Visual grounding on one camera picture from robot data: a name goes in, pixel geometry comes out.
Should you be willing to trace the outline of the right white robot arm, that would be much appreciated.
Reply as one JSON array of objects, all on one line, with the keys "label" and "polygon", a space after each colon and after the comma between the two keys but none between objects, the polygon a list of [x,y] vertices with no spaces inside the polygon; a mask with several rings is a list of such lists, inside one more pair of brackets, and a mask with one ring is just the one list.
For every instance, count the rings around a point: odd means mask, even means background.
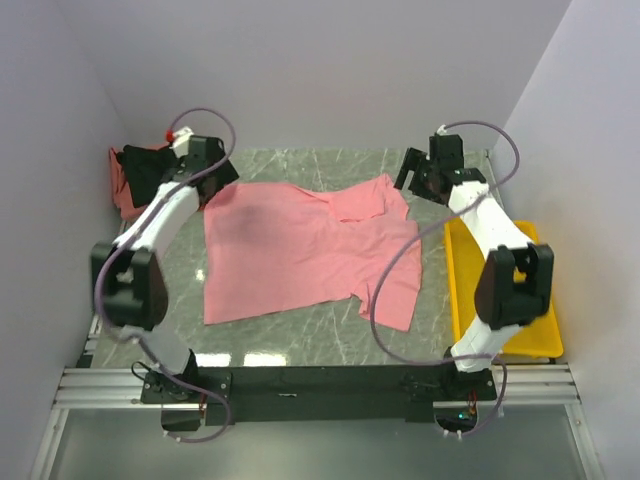
[{"label": "right white robot arm", "polygon": [[442,393],[460,399],[513,336],[549,311],[554,253],[525,235],[484,175],[465,166],[459,135],[434,134],[427,152],[407,149],[394,187],[403,188],[408,175],[412,194],[460,214],[484,260],[474,291],[475,316],[445,355],[452,361],[438,377]]}]

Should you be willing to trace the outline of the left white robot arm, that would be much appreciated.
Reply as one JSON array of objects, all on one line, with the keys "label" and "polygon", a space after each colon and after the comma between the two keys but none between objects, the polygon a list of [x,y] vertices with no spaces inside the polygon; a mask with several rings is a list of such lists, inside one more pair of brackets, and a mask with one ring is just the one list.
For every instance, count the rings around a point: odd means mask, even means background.
[{"label": "left white robot arm", "polygon": [[164,377],[176,401],[200,388],[195,354],[161,324],[169,305],[161,259],[186,221],[239,178],[222,139],[188,128],[169,134],[160,150],[170,160],[154,196],[124,233],[90,253],[94,311],[118,343],[135,343]]}]

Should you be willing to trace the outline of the pink t shirt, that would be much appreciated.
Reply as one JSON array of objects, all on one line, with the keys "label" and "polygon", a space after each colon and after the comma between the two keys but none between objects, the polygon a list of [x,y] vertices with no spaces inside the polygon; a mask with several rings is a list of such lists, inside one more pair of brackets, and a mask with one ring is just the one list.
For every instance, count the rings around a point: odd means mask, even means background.
[{"label": "pink t shirt", "polygon": [[232,184],[204,209],[204,322],[216,325],[352,296],[362,318],[406,332],[422,280],[409,206],[387,174],[344,190]]}]

